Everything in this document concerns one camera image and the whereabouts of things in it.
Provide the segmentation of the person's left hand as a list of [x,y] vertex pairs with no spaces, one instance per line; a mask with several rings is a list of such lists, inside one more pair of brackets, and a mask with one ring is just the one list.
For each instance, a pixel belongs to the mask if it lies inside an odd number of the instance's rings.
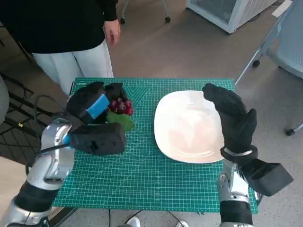
[[117,19],[114,21],[105,21],[104,31],[106,34],[107,42],[111,46],[114,46],[119,42],[121,29],[120,29],[120,23]]

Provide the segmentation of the black gloved robot right hand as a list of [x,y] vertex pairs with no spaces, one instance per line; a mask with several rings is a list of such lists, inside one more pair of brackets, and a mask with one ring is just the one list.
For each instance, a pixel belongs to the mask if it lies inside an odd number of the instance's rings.
[[246,110],[236,93],[214,84],[206,84],[203,93],[206,100],[213,102],[221,118],[224,147],[235,154],[257,152],[257,148],[252,145],[257,126],[256,110]]

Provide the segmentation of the bare black robot left hand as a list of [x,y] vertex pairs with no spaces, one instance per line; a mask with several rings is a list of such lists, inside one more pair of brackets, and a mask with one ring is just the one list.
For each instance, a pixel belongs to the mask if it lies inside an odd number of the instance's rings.
[[127,100],[122,83],[93,82],[78,89],[67,102],[66,111],[85,124],[103,124],[110,104],[121,98]]

